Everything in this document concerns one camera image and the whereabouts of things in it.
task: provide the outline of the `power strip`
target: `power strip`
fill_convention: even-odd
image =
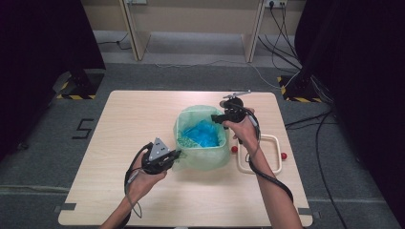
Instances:
[[[266,1],[266,8],[270,8],[270,2],[273,2],[274,9],[281,9],[287,5],[287,0],[267,0]]]

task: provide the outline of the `wire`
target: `wire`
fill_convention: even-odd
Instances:
[[[125,34],[125,36],[124,36],[121,40],[118,40],[118,41],[99,42],[99,43],[97,43],[97,44],[98,44],[98,45],[117,44],[121,50],[131,50],[132,48],[122,48],[122,47],[121,47],[121,42],[122,42],[127,36],[128,36],[128,32]]]
[[[320,160],[320,156],[319,156],[319,155],[320,155],[320,154],[319,154],[319,131],[321,130],[321,127],[322,127],[322,125],[323,125],[325,119],[329,116],[330,113],[331,113],[331,111],[329,111],[329,112],[322,118],[322,121],[321,121],[321,123],[320,123],[320,125],[319,125],[319,127],[318,127],[318,130],[316,131],[316,138],[315,138],[316,158],[317,158],[317,161],[318,161],[318,166],[319,166],[319,171],[320,171],[320,173],[321,173],[321,178],[322,178],[322,181],[324,182],[324,185],[325,185],[325,188],[326,188],[326,190],[327,190],[328,196],[329,196],[329,198],[330,198],[331,204],[333,205],[334,210],[335,210],[336,213],[337,213],[337,216],[339,217],[340,221],[342,222],[343,227],[344,227],[344,228],[348,228],[348,226],[346,225],[346,222],[344,221],[342,215],[340,214],[339,209],[338,209],[337,206],[336,206],[336,203],[335,203],[334,200],[333,200],[333,197],[331,196],[329,186],[328,186],[328,184],[327,184],[327,182],[326,182],[326,180],[325,180],[325,175],[324,175],[324,171],[323,171],[323,169],[322,169],[321,160]]]
[[[129,186],[130,184],[131,184],[131,183],[125,184],[125,196],[127,197],[129,204],[131,204],[132,210],[135,212],[135,214],[137,214],[137,216],[138,216],[140,219],[142,219],[142,208],[140,207],[139,202],[137,202],[137,203],[134,204],[134,203],[132,202],[131,198],[129,197],[129,194],[128,194],[128,186]],[[135,205],[138,206],[138,208],[139,208],[139,213],[137,212],[137,210],[135,210]]]
[[[283,33],[283,27],[286,25],[285,8],[283,8],[283,5],[282,5],[282,14],[283,14],[283,24],[282,24],[282,27],[280,27],[280,25],[279,25],[279,23],[278,23],[276,17],[274,16],[274,13],[273,13],[273,9],[272,9],[272,8],[270,8],[270,13],[271,13],[271,16],[272,16],[273,19],[274,19],[274,22],[275,22],[276,25],[277,25],[277,28],[279,29],[279,32],[280,32],[280,33],[279,33],[279,37],[280,37],[281,35],[283,35],[283,37],[284,37],[284,39],[287,41],[287,43],[288,43],[288,45],[289,45],[289,47],[290,47],[292,53],[295,55],[295,57],[297,57],[297,56],[296,56],[296,53],[295,53],[295,51],[294,51],[294,48],[292,47],[291,43],[289,42],[289,39],[288,39],[288,38],[284,35],[284,33]]]
[[[182,68],[191,68],[191,67],[196,67],[196,66],[210,66],[210,65],[214,65],[214,64],[219,63],[219,62],[226,62],[226,63],[233,63],[233,64],[248,65],[248,66],[250,66],[251,68],[253,68],[253,69],[256,71],[256,73],[259,75],[259,77],[260,77],[267,85],[269,85],[269,86],[271,86],[271,87],[273,87],[273,88],[275,88],[275,89],[282,89],[282,88],[280,88],[280,87],[278,87],[278,86],[274,86],[274,85],[270,84],[269,82],[267,82],[267,81],[262,77],[262,74],[259,72],[259,70],[258,70],[255,66],[253,66],[252,64],[247,63],[247,62],[237,62],[237,61],[230,61],[230,60],[222,60],[222,59],[220,59],[220,60],[216,60],[216,61],[209,62],[209,63],[206,63],[206,64],[194,64],[194,65],[165,65],[165,66],[160,65],[160,64],[155,64],[155,65],[156,65],[157,67],[159,67],[159,68],[164,68],[164,69],[165,69],[165,68],[180,68],[180,69],[182,69]]]
[[[293,55],[295,56],[295,58],[298,60],[298,55],[295,52],[295,48],[291,45],[291,43],[289,42],[289,38],[288,38],[288,33],[287,33],[287,25],[286,25],[286,16],[287,16],[287,6],[285,4],[281,5],[281,10],[282,10],[282,14],[283,14],[283,25],[282,28],[284,27],[284,31],[286,32],[286,41],[289,45],[289,48],[291,49],[291,52],[293,53]]]
[[[322,116],[324,116],[324,115],[327,115],[329,112],[330,112],[330,110],[328,110],[328,111],[326,111],[326,112],[323,112],[323,113],[321,113],[321,114],[319,114],[319,115],[316,115],[316,116],[306,117],[306,118],[300,119],[300,120],[298,120],[298,121],[290,122],[289,124],[285,124],[284,126],[286,127],[286,129],[288,129],[288,127],[290,127],[290,126],[292,126],[292,125],[295,125],[295,124],[298,124],[298,123],[301,123],[301,122],[310,121],[310,120],[313,120],[313,119],[317,119],[317,118],[319,118],[319,117],[322,117]]]
[[[270,45],[272,46],[272,48],[270,48],[269,46],[267,46],[267,45],[262,41],[262,38],[260,38],[260,36],[258,36],[258,38],[259,38],[259,41],[265,46],[265,48],[266,48],[269,52],[271,52],[272,54],[276,54],[278,57],[280,57],[281,59],[283,59],[284,61],[286,61],[287,63],[289,63],[289,65],[295,67],[296,69],[300,69],[298,66],[296,66],[295,64],[293,64],[291,61],[287,60],[287,59],[286,59],[285,57],[283,57],[281,54],[279,54],[278,52],[276,52],[274,49],[277,49],[277,48],[276,48],[273,44],[271,44],[268,40],[267,40],[267,41],[268,41],[268,43],[270,43]],[[292,71],[283,70],[283,69],[278,68],[278,67],[274,64],[273,55],[271,56],[271,60],[272,60],[273,65],[274,65],[274,67],[275,67],[276,69],[278,69],[278,70],[280,70],[280,71],[288,72],[288,73],[294,73],[294,72],[292,72]]]
[[[294,130],[304,129],[304,128],[308,127],[308,126],[314,126],[314,125],[319,125],[319,124],[321,124],[321,123],[320,122],[315,122],[315,123],[310,123],[310,124],[300,126],[300,127],[296,127],[296,128],[286,128],[286,130],[294,131]],[[323,123],[323,124],[324,125],[325,124],[336,125],[338,123],[337,122],[328,122],[328,123]]]

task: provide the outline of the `cable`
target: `cable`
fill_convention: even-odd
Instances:
[[[295,51],[294,51],[294,49],[292,48],[292,45],[291,45],[291,43],[289,42],[289,39],[284,35],[284,33],[283,33],[283,27],[286,25],[286,15],[285,15],[285,10],[284,10],[285,8],[283,8],[283,5],[282,5],[282,14],[283,14],[283,24],[282,24],[282,27],[280,28],[280,25],[279,25],[279,23],[278,23],[278,21],[277,21],[277,19],[276,19],[276,17],[274,16],[274,13],[273,13],[273,7],[270,7],[270,13],[271,13],[271,16],[273,17],[273,19],[274,19],[274,22],[276,23],[276,25],[277,25],[277,28],[279,29],[279,37],[281,36],[281,35],[283,35],[283,37],[284,37],[284,39],[287,41],[287,43],[288,43],[288,45],[289,45],[289,47],[291,48],[291,51],[292,51],[292,53],[296,56],[296,53],[295,53]]]
[[[287,6],[282,3],[281,4],[281,10],[282,10],[282,14],[283,14],[283,24],[282,24],[282,28],[284,27],[284,31],[286,32],[286,41],[289,45],[289,48],[291,49],[291,52],[293,53],[293,55],[295,56],[295,58],[298,60],[298,55],[295,52],[295,48],[291,45],[291,43],[289,42],[289,38],[288,38],[288,33],[287,33],[287,25],[286,25],[286,16],[287,16]]]
[[[281,182],[280,180],[278,180],[277,178],[271,177],[271,176],[269,176],[269,175],[263,173],[263,172],[260,171],[259,169],[257,169],[257,168],[254,166],[253,161],[250,159],[250,156],[251,156],[251,155],[253,155],[253,156],[256,155],[256,153],[257,153],[257,151],[259,150],[259,147],[260,147],[260,140],[261,140],[260,137],[261,137],[261,134],[260,134],[259,120],[258,120],[257,117],[254,115],[254,113],[251,112],[249,109],[247,109],[247,108],[245,108],[245,107],[243,107],[243,106],[240,106],[240,105],[238,105],[238,104],[234,104],[234,103],[232,103],[232,106],[243,110],[244,112],[246,112],[246,113],[249,115],[250,121],[252,122],[252,124],[253,124],[253,126],[254,126],[254,128],[255,128],[255,131],[256,131],[257,147],[256,147],[256,150],[255,150],[255,152],[254,152],[253,154],[249,154],[249,160],[248,160],[248,162],[249,162],[250,169],[251,169],[256,175],[258,175],[259,177],[263,177],[264,179],[266,179],[266,180],[268,180],[268,181],[274,183],[275,185],[279,186],[279,187],[282,188],[284,191],[286,191],[287,195],[289,196],[289,198],[290,198],[291,201],[293,202],[293,201],[294,201],[294,198],[293,198],[292,192],[289,190],[289,188],[288,188],[283,182]]]
[[[135,203],[135,204],[132,202],[131,198],[129,197],[128,187],[129,187],[129,185],[131,184],[131,182],[132,182],[132,181],[136,178],[136,176],[138,175],[138,171],[141,170],[141,169],[142,169],[142,168],[133,169],[132,171],[136,171],[136,173],[135,173],[134,176],[132,177],[132,180],[131,180],[131,181],[128,180],[128,182],[125,184],[125,196],[127,197],[129,204],[131,204],[132,210],[135,212],[135,214],[137,214],[137,216],[138,216],[140,219],[142,219],[142,208],[140,207],[139,202],[137,202],[137,203]],[[139,213],[135,210],[135,205],[138,206],[138,208],[139,208]]]
[[[306,118],[300,119],[298,121],[290,122],[289,124],[285,124],[284,126],[286,127],[286,129],[288,129],[288,127],[290,127],[292,125],[295,125],[295,124],[298,124],[298,123],[301,123],[301,122],[310,121],[310,120],[313,120],[313,119],[317,119],[317,118],[322,117],[324,115],[328,115],[329,113],[330,113],[330,110],[328,110],[326,112],[323,112],[323,113],[321,113],[319,115],[316,115],[316,116],[306,117]]]
[[[268,43],[272,46],[272,49],[269,47],[269,46],[267,46],[263,41],[262,41],[262,38],[260,38],[260,36],[258,36],[258,38],[259,38],[259,41],[265,46],[265,48],[269,51],[269,52],[271,52],[272,54],[276,54],[278,57],[280,57],[281,59],[283,59],[284,61],[286,61],[286,62],[288,62],[289,63],[289,65],[291,65],[291,66],[293,66],[294,68],[296,68],[296,69],[300,69],[300,67],[298,67],[298,66],[296,66],[295,64],[293,64],[291,61],[289,61],[289,60],[287,60],[285,57],[283,57],[281,54],[279,54],[278,52],[276,52],[274,49],[277,49],[273,44],[271,44],[268,40]],[[273,60],[273,56],[271,56],[271,60],[272,60],[272,62],[273,62],[273,65],[274,65],[274,67],[276,68],[276,69],[278,69],[278,70],[280,70],[280,71],[284,71],[284,72],[288,72],[288,73],[294,73],[294,72],[291,72],[291,71],[287,71],[287,70],[283,70],[283,69],[280,69],[280,68],[278,68],[275,64],[274,64],[274,60]]]
[[[329,116],[330,113],[331,113],[331,111],[328,112],[328,113],[322,118],[322,121],[321,121],[321,123],[320,123],[320,125],[319,125],[319,127],[318,127],[318,130],[316,131],[316,138],[315,138],[316,158],[317,158],[317,161],[318,161],[318,166],[319,166],[319,171],[320,171],[320,173],[321,173],[321,178],[322,178],[322,181],[324,182],[324,185],[325,185],[325,188],[326,188],[326,190],[327,190],[328,196],[329,196],[329,198],[330,198],[331,204],[333,205],[334,210],[335,210],[336,213],[337,213],[337,216],[339,217],[340,221],[342,222],[343,227],[344,227],[344,228],[348,228],[348,226],[346,225],[346,222],[344,221],[342,215],[340,214],[339,209],[338,209],[337,206],[336,206],[336,203],[335,203],[334,200],[333,200],[333,197],[331,196],[329,186],[328,186],[328,184],[327,184],[327,182],[326,182],[326,180],[325,180],[325,175],[324,175],[324,171],[323,171],[323,169],[322,169],[321,160],[320,160],[320,156],[319,156],[319,155],[320,155],[320,154],[319,154],[319,131],[321,130],[322,124],[324,123],[325,119]]]
[[[122,47],[121,47],[121,42],[122,42],[127,36],[128,36],[128,32],[125,34],[125,36],[124,36],[121,40],[118,40],[118,41],[99,42],[99,43],[97,43],[97,44],[98,44],[98,45],[117,44],[121,50],[131,50],[132,48],[122,48]]]
[[[284,191],[286,191],[286,193],[287,193],[289,199],[291,199],[291,201],[294,202],[294,197],[293,197],[293,195],[292,195],[292,192],[289,190],[289,188],[286,186],[286,184],[284,184],[283,182],[281,182],[281,181],[278,180],[277,178],[274,178],[274,177],[271,177],[271,176],[269,176],[269,175],[267,175],[267,174],[262,173],[260,170],[258,170],[258,169],[254,166],[252,160],[249,160],[249,166],[250,166],[250,169],[251,169],[255,174],[257,174],[258,176],[263,177],[264,179],[266,179],[266,180],[268,180],[268,181],[274,183],[275,185],[279,186],[279,187],[282,188]]]
[[[314,126],[314,125],[319,125],[319,124],[321,124],[321,123],[320,122],[315,122],[315,123],[310,123],[310,124],[300,126],[300,127],[296,127],[296,128],[287,128],[286,130],[294,131],[294,130],[304,129],[304,128],[308,127],[308,126]],[[323,123],[323,124],[324,125],[325,124],[336,125],[338,123],[337,122],[328,122],[328,123]]]

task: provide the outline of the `blue plastic bag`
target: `blue plastic bag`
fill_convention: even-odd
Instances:
[[[188,137],[201,147],[219,146],[217,128],[206,120],[200,121],[196,126],[185,129],[182,137]]]

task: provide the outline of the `black cable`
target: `black cable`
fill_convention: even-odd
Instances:
[[[121,42],[122,42],[127,36],[128,36],[128,32],[125,34],[125,36],[124,36],[121,40],[118,40],[118,41],[99,42],[99,43],[97,43],[97,44],[98,44],[98,45],[117,44],[121,50],[131,50],[132,48],[122,48],[122,47],[121,47]]]
[[[319,125],[319,124],[321,124],[321,123],[320,123],[320,122],[315,122],[315,123],[310,123],[310,124],[307,124],[307,125],[304,125],[304,126],[300,126],[300,127],[286,128],[286,130],[294,131],[294,130],[304,129],[304,128],[308,127],[308,126],[314,126],[314,125]],[[336,124],[338,124],[338,123],[336,123],[336,122],[329,122],[329,123],[323,123],[323,124],[324,124],[324,125],[325,125],[325,124],[336,125]]]
[[[270,13],[271,13],[271,16],[273,17],[273,19],[274,19],[274,22],[276,23],[276,25],[277,25],[277,28],[279,29],[279,32],[280,32],[280,35],[283,35],[283,37],[284,37],[284,39],[287,41],[287,43],[291,46],[291,44],[289,43],[289,40],[288,40],[288,38],[286,38],[286,36],[284,35],[284,33],[283,33],[283,27],[281,27],[280,28],[280,25],[279,25],[279,23],[278,23],[278,21],[277,21],[277,19],[276,19],[276,17],[274,16],[274,13],[273,13],[273,10],[272,10],[272,8],[270,8]],[[285,16],[284,16],[284,12],[283,12],[283,24],[285,24]]]
[[[274,49],[276,49],[277,51],[282,52],[282,53],[288,55],[289,57],[292,57],[292,58],[296,59],[296,57],[295,57],[293,54],[290,54],[290,53],[288,53],[288,52],[284,52],[284,51],[280,50],[279,48],[275,47],[275,46],[271,43],[271,41],[268,40],[267,34],[265,34],[265,38],[266,38],[268,44],[269,44],[271,47],[274,47]]]
[[[284,184],[283,182],[281,182],[280,180],[278,180],[278,179],[276,179],[276,178],[274,178],[274,177],[271,177],[271,176],[269,176],[269,175],[267,175],[267,174],[262,173],[260,170],[258,170],[258,169],[254,166],[254,164],[253,164],[253,162],[252,162],[251,159],[249,160],[249,166],[250,166],[250,169],[251,169],[255,174],[257,174],[258,176],[263,177],[264,179],[266,179],[266,180],[268,180],[268,181],[274,183],[275,185],[279,186],[279,187],[282,188],[284,191],[286,191],[288,197],[291,199],[292,202],[294,202],[294,197],[293,197],[293,195],[292,195],[292,192],[289,190],[289,188],[286,186],[286,184]]]
[[[289,124],[285,124],[284,126],[286,127],[286,129],[288,129],[289,126],[292,126],[292,125],[295,125],[295,124],[298,124],[298,123],[301,123],[301,122],[305,122],[305,121],[310,121],[310,120],[313,120],[313,119],[317,119],[317,118],[319,118],[319,117],[321,117],[321,116],[323,116],[323,115],[328,115],[329,113],[330,113],[330,111],[323,112],[323,113],[321,113],[321,114],[319,114],[319,115],[316,115],[316,116],[306,117],[306,118],[300,119],[300,120],[298,120],[298,121],[290,122]]]
[[[258,36],[258,38],[259,38],[259,41],[265,46],[265,48],[266,48],[269,52],[271,52],[272,54],[276,54],[278,57],[280,57],[280,58],[283,59],[284,61],[288,62],[289,65],[291,65],[291,66],[295,67],[296,69],[300,70],[300,67],[296,66],[296,65],[293,64],[291,61],[289,61],[289,60],[287,60],[285,57],[283,57],[281,54],[279,54],[279,53],[277,53],[276,51],[274,51],[274,49],[271,49],[269,46],[267,46],[267,45],[262,41],[262,38],[260,38],[260,36]],[[274,67],[275,67],[276,69],[280,70],[280,71],[284,71],[284,72],[288,72],[288,73],[294,73],[294,72],[291,72],[291,71],[287,71],[287,70],[280,69],[280,68],[278,68],[276,65],[274,65]]]
[[[243,106],[240,106],[240,105],[238,105],[238,104],[234,104],[234,103],[232,103],[232,106],[235,106],[236,108],[239,108],[239,109],[245,111],[245,112],[246,112],[248,115],[250,115],[250,116],[253,118],[253,120],[256,122],[256,125],[253,124],[253,126],[255,127],[256,136],[257,136],[257,139],[258,139],[258,144],[257,144],[257,149],[256,149],[256,151],[257,151],[257,150],[259,149],[259,146],[260,146],[260,136],[261,136],[259,120],[258,120],[257,117],[254,115],[254,113],[251,112],[249,109],[247,109],[247,108],[245,108],[245,107],[243,107]],[[293,198],[293,196],[292,196],[292,192],[289,190],[289,188],[288,188],[283,182],[281,182],[281,181],[278,180],[277,178],[271,177],[271,176],[269,176],[269,175],[267,175],[267,174],[264,174],[264,173],[261,172],[260,170],[258,170],[258,169],[254,166],[252,160],[250,159],[250,156],[249,156],[248,162],[249,162],[250,169],[251,169],[255,174],[257,174],[257,175],[260,176],[260,177],[263,177],[264,179],[266,179],[266,180],[268,180],[268,181],[274,183],[275,185],[279,186],[280,188],[282,188],[284,191],[286,191],[286,193],[288,194],[288,196],[289,196],[289,198],[291,199],[291,201],[292,201],[292,202],[294,201],[294,198]]]
[[[337,206],[336,206],[336,203],[335,203],[334,200],[333,200],[333,197],[331,196],[329,186],[328,186],[328,184],[327,184],[327,182],[326,182],[326,180],[325,180],[325,175],[324,175],[324,171],[323,171],[323,169],[322,169],[321,160],[320,160],[320,156],[319,156],[319,131],[321,130],[321,127],[322,127],[322,125],[323,125],[325,119],[329,116],[329,114],[331,114],[331,111],[328,112],[328,113],[322,118],[322,121],[321,121],[321,123],[320,123],[320,125],[319,125],[319,127],[318,127],[318,130],[316,131],[316,138],[315,138],[316,158],[317,158],[317,161],[318,161],[318,166],[319,166],[319,171],[320,171],[320,173],[321,173],[321,178],[322,178],[322,181],[324,182],[325,188],[326,188],[327,193],[328,193],[328,196],[329,196],[329,198],[330,198],[330,202],[331,202],[331,204],[333,205],[334,210],[335,210],[336,213],[337,213],[337,216],[339,217],[340,221],[342,222],[343,227],[344,227],[344,228],[348,228],[348,226],[346,225],[346,222],[343,220],[343,217],[342,217],[342,215],[340,214],[339,209],[338,209]]]
[[[295,56],[296,59],[298,59],[298,55],[295,52],[295,48],[291,45],[291,43],[289,42],[289,38],[288,38],[288,33],[287,33],[287,25],[286,25],[286,16],[287,16],[287,6],[285,6],[284,4],[281,5],[281,10],[282,10],[282,14],[283,14],[283,25],[282,28],[284,27],[284,31],[286,32],[286,36],[285,38],[287,38],[287,43],[289,45],[289,48],[291,49],[291,52],[293,53],[293,55]]]

